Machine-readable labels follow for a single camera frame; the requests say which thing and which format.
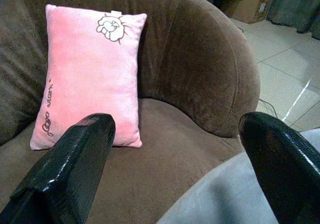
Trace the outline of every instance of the seat cushion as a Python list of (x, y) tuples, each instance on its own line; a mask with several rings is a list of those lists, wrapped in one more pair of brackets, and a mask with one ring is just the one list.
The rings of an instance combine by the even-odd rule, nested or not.
[[(139, 100), (140, 149), (113, 147), (86, 223), (155, 223), (201, 177), (241, 151), (177, 108)], [(34, 124), (0, 147), (0, 209), (45, 151), (31, 151)]]

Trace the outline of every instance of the pillow tag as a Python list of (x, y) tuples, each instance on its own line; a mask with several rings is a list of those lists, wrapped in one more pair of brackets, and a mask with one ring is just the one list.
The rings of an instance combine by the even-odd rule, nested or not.
[(120, 17), (121, 15), (122, 15), (122, 13), (121, 12), (119, 12), (119, 11), (111, 11), (111, 14), (112, 15), (114, 15), (115, 17)]

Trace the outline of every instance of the cable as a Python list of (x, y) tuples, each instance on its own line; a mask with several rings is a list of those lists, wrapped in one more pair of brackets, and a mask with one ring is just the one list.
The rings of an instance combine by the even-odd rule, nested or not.
[(272, 104), (270, 104), (269, 102), (265, 101), (265, 100), (262, 100), (262, 99), (259, 99), (259, 100), (262, 101), (262, 102), (265, 102), (265, 103), (268, 104), (268, 105), (270, 105), (270, 106), (273, 108), (273, 111), (275, 112), (275, 113), (274, 113), (274, 114), (275, 114), (275, 117), (278, 119), (278, 115), (277, 115), (277, 113), (276, 113), (276, 110), (275, 110), (274, 106), (273, 106)]

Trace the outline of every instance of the gray cloth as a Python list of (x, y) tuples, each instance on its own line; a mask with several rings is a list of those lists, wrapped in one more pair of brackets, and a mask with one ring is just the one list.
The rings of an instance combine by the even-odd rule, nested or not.
[(297, 32), (312, 30), (320, 39), (320, 0), (273, 0), (267, 19), (276, 24), (296, 27)]
[[(320, 129), (301, 133), (320, 151)], [(189, 189), (157, 224), (278, 223), (243, 152), (216, 167)]]

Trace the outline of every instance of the cushion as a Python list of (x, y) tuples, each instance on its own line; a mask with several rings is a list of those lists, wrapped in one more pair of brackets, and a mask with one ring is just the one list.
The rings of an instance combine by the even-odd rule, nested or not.
[[(237, 139), (209, 134), (161, 101), (139, 100), (139, 120), (143, 146), (112, 148), (87, 224), (156, 223), (201, 177), (241, 151)], [(45, 153), (28, 147), (32, 128), (0, 146), (0, 211)]]
[(46, 6), (48, 73), (30, 141), (52, 147), (74, 123), (111, 114), (114, 145), (140, 147), (137, 54), (146, 14)]

